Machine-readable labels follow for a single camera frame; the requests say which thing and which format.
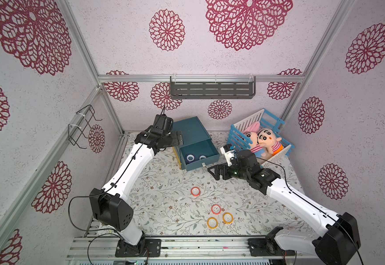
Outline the teal drawer cabinet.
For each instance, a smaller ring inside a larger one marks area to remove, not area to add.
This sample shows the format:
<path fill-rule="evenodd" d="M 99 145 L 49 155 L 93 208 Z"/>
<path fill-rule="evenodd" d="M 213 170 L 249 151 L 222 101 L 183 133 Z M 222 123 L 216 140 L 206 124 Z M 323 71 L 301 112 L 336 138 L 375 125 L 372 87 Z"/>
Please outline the teal drawer cabinet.
<path fill-rule="evenodd" d="M 192 171 L 219 161 L 220 153 L 198 117 L 175 121 L 173 130 L 181 131 L 183 136 L 184 144 L 175 147 L 182 170 Z M 194 155 L 196 161 L 187 163 L 188 154 Z M 207 158 L 199 160 L 201 155 L 205 155 Z"/>

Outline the red tape roll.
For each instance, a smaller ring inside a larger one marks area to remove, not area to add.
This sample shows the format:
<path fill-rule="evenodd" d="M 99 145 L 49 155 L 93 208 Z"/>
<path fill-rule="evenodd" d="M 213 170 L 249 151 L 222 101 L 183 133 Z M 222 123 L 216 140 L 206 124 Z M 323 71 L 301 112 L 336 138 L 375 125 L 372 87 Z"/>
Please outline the red tape roll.
<path fill-rule="evenodd" d="M 201 190 L 199 187 L 192 187 L 190 193 L 192 196 L 197 197 L 201 194 Z"/>
<path fill-rule="evenodd" d="M 214 215 L 219 215 L 221 213 L 221 207 L 218 204 L 214 204 L 211 206 L 211 212 Z"/>

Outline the yellow tape roll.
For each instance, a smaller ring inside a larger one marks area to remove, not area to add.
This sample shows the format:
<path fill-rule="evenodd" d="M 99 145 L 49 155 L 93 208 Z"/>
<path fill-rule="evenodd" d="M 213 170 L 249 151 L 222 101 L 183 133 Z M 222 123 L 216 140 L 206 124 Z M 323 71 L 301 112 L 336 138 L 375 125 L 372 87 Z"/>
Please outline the yellow tape roll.
<path fill-rule="evenodd" d="M 223 219 L 224 224 L 231 224 L 234 221 L 233 215 L 231 213 L 228 213 L 228 212 L 223 214 L 222 219 Z"/>
<path fill-rule="evenodd" d="M 207 226 L 210 229 L 216 229 L 218 227 L 218 220 L 214 217 L 210 217 L 207 220 Z"/>

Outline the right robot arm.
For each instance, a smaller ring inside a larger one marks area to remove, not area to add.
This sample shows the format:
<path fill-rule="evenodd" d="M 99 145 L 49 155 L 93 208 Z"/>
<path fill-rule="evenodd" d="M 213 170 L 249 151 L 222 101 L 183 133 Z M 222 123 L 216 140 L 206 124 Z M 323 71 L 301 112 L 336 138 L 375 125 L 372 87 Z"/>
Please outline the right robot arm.
<path fill-rule="evenodd" d="M 261 166 L 250 150 L 222 149 L 225 163 L 207 170 L 216 180 L 237 178 L 253 189 L 280 202 L 303 219 L 314 231 L 288 232 L 277 226 L 265 236 L 265 248 L 270 254 L 293 251 L 317 256 L 326 265 L 346 265 L 358 255 L 361 247 L 357 220 L 345 212 L 338 214 L 291 187 L 286 177 Z"/>

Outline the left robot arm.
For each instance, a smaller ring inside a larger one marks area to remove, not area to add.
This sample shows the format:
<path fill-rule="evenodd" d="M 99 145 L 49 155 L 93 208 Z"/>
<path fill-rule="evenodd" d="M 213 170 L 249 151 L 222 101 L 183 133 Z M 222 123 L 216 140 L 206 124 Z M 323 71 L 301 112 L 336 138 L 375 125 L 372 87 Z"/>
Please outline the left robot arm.
<path fill-rule="evenodd" d="M 128 257 L 146 252 L 145 233 L 133 221 L 133 209 L 128 203 L 131 189 L 155 155 L 166 148 L 183 144 L 181 131 L 167 132 L 151 128 L 139 133 L 125 162 L 101 189 L 94 188 L 90 195 L 93 218 L 111 226 L 121 237 L 119 251 Z"/>

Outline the boy plush doll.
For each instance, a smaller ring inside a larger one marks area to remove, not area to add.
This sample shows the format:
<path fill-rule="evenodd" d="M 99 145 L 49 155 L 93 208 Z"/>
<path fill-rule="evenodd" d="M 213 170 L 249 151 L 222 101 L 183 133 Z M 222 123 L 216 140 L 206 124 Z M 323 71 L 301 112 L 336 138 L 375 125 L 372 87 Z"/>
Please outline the boy plush doll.
<path fill-rule="evenodd" d="M 270 156 L 274 156 L 284 149 L 281 143 L 282 138 L 275 135 L 275 133 L 269 129 L 264 128 L 257 134 L 258 143 L 267 150 Z"/>

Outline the blue white toy crib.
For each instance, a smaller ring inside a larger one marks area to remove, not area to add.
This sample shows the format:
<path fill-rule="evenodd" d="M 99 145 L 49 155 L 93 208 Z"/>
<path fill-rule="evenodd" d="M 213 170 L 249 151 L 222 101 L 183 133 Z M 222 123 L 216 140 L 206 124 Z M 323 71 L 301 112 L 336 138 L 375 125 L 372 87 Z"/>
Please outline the blue white toy crib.
<path fill-rule="evenodd" d="M 284 121 L 262 109 L 231 125 L 227 144 L 236 151 L 249 150 L 263 167 L 280 163 L 295 146 L 280 135 Z"/>

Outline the pink plush doll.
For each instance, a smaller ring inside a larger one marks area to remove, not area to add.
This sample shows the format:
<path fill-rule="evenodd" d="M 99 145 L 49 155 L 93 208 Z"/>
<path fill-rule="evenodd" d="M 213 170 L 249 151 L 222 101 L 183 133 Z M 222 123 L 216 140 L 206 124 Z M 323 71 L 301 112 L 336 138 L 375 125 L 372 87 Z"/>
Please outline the pink plush doll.
<path fill-rule="evenodd" d="M 249 150 L 256 155 L 256 157 L 265 159 L 265 156 L 267 155 L 267 151 L 265 148 L 263 148 L 257 140 L 257 133 L 260 129 L 260 122 L 256 121 L 253 122 L 251 125 L 249 125 L 245 130 L 242 132 L 249 140 L 252 141 L 250 144 Z"/>

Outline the grey wall shelf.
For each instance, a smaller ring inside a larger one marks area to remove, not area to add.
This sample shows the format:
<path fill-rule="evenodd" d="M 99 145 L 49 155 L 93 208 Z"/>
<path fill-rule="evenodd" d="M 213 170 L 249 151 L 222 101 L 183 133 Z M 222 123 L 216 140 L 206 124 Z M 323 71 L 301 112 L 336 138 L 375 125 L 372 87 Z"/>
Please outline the grey wall shelf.
<path fill-rule="evenodd" d="M 252 99 L 256 94 L 256 78 L 249 76 L 247 81 L 176 81 L 169 82 L 172 99 Z"/>

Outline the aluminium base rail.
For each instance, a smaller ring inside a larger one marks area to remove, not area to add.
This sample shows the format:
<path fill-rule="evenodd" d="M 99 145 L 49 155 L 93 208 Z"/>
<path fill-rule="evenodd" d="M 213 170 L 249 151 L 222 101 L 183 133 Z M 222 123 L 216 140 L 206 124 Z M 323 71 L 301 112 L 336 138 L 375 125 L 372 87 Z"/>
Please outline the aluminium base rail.
<path fill-rule="evenodd" d="M 300 251 L 267 252 L 263 236 L 174 236 L 147 237 L 146 249 L 138 256 L 130 256 L 118 244 L 117 237 L 77 237 L 73 240 L 66 261 L 116 260 L 180 260 L 180 259 L 280 259 L 294 261 L 315 259 L 317 256 Z"/>

